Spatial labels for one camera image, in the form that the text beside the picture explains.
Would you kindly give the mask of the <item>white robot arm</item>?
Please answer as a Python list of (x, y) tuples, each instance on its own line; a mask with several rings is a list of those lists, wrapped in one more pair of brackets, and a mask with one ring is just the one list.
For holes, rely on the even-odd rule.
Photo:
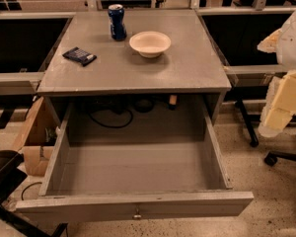
[(274, 137), (296, 115), (296, 10), (280, 29), (258, 44), (258, 50), (274, 52), (277, 63), (288, 70), (281, 79), (275, 77), (270, 82), (260, 117), (259, 133)]

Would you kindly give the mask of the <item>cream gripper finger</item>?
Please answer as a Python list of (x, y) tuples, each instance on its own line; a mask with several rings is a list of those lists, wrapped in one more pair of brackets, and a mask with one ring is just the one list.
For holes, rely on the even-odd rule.
[(278, 135), (296, 115), (296, 70), (281, 79), (274, 77), (268, 86), (258, 131), (264, 137)]
[(280, 34), (281, 34), (281, 29), (274, 31), (258, 44), (257, 49), (259, 51), (266, 52), (266, 53), (276, 52), (276, 45), (277, 45), (277, 41)]

